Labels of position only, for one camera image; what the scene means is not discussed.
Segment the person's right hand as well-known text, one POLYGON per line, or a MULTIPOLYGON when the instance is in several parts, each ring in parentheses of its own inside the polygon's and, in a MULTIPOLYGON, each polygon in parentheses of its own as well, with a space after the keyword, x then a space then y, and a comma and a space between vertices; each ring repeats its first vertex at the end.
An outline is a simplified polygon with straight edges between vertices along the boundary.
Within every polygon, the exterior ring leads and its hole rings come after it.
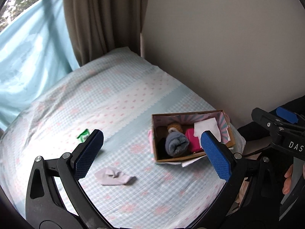
MULTIPOLYGON (((292 164, 284 175, 284 177, 286 178, 283 189, 282 189, 282 193, 284 195, 288 194, 291 189, 293 167, 294 167, 294 165, 292 164)), ((305 165, 304 164, 302 165, 302 176, 305 179, 305 165)))

